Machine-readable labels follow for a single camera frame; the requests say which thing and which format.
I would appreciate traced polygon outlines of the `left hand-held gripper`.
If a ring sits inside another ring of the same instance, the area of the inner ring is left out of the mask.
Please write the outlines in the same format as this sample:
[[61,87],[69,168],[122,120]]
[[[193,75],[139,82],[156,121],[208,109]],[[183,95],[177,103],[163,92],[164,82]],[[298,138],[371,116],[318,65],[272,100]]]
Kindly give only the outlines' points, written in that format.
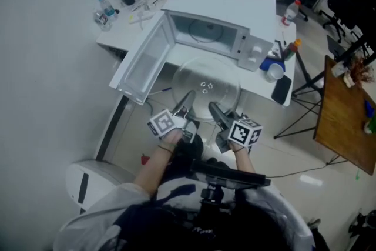
[[173,110],[164,109],[147,123],[153,135],[167,143],[181,140],[192,143],[199,129],[199,123],[190,116],[196,92],[188,92]]

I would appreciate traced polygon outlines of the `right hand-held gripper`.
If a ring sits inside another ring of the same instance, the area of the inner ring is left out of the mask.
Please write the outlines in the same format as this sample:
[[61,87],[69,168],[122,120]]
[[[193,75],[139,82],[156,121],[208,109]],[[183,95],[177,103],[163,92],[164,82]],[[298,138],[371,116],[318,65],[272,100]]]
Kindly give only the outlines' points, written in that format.
[[230,142],[237,143],[248,150],[257,143],[263,130],[262,125],[245,114],[225,115],[214,102],[209,103],[208,109],[220,128],[216,136],[216,144],[221,153],[230,150]]

